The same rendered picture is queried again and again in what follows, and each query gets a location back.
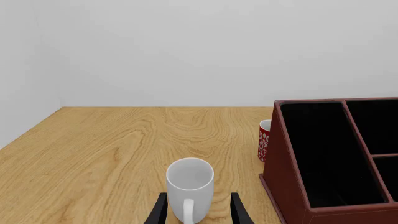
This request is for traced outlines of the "white ceramic mug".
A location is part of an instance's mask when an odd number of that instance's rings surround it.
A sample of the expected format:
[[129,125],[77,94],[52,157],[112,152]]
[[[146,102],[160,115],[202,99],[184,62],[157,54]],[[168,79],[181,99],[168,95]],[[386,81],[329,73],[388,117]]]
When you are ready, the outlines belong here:
[[202,221],[210,210],[215,173],[199,158],[182,158],[166,171],[167,197],[174,215],[184,224]]

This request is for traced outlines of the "red white patterned mug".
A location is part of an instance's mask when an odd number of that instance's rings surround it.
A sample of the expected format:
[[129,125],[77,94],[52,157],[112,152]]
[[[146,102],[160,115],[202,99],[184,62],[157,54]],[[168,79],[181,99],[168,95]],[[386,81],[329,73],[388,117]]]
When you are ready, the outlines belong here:
[[264,120],[259,123],[259,145],[257,156],[262,161],[265,162],[266,154],[269,145],[269,136],[271,130],[271,120]]

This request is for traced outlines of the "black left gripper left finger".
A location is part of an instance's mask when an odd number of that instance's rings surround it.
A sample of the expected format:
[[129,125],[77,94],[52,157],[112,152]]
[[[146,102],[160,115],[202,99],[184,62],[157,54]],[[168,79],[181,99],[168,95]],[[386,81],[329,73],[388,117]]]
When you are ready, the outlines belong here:
[[144,224],[165,224],[167,219],[167,193],[162,192]]

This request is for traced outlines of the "red-brown desk caddy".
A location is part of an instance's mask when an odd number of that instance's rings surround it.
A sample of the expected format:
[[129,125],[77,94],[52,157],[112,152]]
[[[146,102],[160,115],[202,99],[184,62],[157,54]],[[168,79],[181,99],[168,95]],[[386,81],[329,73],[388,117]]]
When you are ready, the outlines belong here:
[[260,179],[281,224],[398,224],[398,98],[276,101]]

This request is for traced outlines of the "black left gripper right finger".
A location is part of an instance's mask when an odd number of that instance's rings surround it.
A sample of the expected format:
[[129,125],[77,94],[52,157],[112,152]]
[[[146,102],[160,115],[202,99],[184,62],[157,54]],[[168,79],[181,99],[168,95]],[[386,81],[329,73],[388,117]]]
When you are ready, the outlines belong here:
[[237,192],[231,193],[230,209],[233,224],[254,224]]

